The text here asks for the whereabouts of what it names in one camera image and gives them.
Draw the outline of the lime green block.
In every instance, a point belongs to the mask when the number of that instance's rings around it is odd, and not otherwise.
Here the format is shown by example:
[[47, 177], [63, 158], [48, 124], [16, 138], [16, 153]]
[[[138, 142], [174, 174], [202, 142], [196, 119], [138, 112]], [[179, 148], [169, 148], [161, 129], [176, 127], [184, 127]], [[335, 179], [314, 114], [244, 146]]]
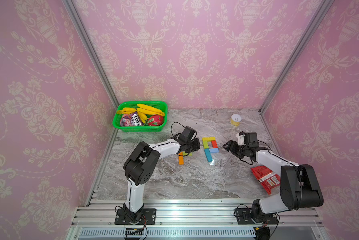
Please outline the lime green block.
[[192, 153], [185, 153], [185, 152], [184, 152], [184, 153], [182, 154], [182, 156], [183, 156], [183, 157], [192, 156]]
[[207, 141], [202, 141], [203, 147], [204, 149], [208, 149], [208, 142]]

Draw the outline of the teal block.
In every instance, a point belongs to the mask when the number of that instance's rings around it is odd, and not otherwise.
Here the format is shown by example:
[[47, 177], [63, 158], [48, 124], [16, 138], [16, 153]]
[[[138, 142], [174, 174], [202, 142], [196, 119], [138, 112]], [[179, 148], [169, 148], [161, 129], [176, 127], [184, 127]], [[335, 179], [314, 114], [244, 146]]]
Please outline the teal block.
[[207, 161], [209, 163], [211, 163], [213, 161], [213, 159], [212, 159], [212, 156], [211, 156], [211, 153], [210, 153], [209, 149], [204, 149], [204, 153], [205, 153]]

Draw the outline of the light blue block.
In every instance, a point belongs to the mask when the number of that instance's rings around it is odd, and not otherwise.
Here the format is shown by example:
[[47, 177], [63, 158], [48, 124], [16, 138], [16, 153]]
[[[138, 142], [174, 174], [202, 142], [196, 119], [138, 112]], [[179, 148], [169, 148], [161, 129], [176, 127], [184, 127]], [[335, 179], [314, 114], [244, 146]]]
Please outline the light blue block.
[[210, 153], [218, 153], [219, 149], [218, 148], [212, 148], [212, 149], [209, 149], [209, 152]]

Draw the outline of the orange block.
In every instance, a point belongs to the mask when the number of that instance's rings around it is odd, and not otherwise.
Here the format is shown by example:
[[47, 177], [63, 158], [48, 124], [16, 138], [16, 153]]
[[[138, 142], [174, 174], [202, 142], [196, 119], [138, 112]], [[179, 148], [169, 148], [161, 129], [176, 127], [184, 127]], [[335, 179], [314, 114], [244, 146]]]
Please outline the orange block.
[[178, 159], [179, 159], [179, 165], [183, 165], [184, 164], [183, 156], [179, 155]]

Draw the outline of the red block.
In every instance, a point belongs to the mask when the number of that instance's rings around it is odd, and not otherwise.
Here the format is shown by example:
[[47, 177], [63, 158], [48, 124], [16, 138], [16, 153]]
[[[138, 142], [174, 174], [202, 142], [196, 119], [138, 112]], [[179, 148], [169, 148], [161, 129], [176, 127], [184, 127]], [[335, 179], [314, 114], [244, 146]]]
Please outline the red block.
[[218, 145], [217, 145], [216, 141], [211, 141], [211, 144], [212, 144], [212, 148], [213, 148], [213, 149], [217, 149], [217, 148], [218, 148]]

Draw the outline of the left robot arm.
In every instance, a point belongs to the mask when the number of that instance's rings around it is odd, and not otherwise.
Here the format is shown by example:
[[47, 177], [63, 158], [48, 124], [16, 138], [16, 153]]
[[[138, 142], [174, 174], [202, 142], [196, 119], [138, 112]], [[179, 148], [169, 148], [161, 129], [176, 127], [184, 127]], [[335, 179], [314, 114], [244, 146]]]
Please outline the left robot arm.
[[143, 218], [143, 194], [145, 183], [152, 177], [159, 160], [179, 155], [182, 152], [190, 154], [200, 149], [199, 138], [193, 128], [186, 126], [182, 133], [173, 135], [164, 142], [147, 144], [140, 142], [124, 163], [125, 176], [128, 181], [127, 198], [120, 209], [126, 220], [131, 224], [138, 223]]

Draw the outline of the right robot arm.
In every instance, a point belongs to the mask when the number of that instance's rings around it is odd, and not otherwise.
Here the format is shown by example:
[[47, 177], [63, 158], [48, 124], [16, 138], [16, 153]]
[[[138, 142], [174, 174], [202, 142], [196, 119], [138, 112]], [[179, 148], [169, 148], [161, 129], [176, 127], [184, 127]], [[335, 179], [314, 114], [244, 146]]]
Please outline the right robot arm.
[[278, 213], [321, 207], [324, 198], [310, 165], [299, 165], [261, 147], [256, 133], [240, 132], [237, 141], [228, 141], [223, 148], [241, 161], [247, 157], [280, 176], [280, 191], [274, 196], [257, 199], [251, 205], [251, 219], [262, 224]]

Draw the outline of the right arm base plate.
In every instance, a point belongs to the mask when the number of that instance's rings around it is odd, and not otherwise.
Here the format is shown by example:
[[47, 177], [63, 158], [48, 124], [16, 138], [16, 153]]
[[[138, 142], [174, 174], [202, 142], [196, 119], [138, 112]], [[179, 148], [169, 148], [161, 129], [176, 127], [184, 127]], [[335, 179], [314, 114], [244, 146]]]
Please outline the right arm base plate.
[[235, 216], [239, 225], [276, 225], [278, 217], [276, 214], [257, 214], [247, 208], [238, 208], [234, 210]]

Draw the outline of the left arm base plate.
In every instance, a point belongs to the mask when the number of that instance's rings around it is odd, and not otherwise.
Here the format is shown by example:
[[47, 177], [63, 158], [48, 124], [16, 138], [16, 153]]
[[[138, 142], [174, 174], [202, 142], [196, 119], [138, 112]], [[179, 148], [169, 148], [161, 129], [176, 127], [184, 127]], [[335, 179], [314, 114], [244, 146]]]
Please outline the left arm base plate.
[[115, 225], [155, 225], [156, 209], [142, 209], [136, 213], [128, 208], [115, 208]]

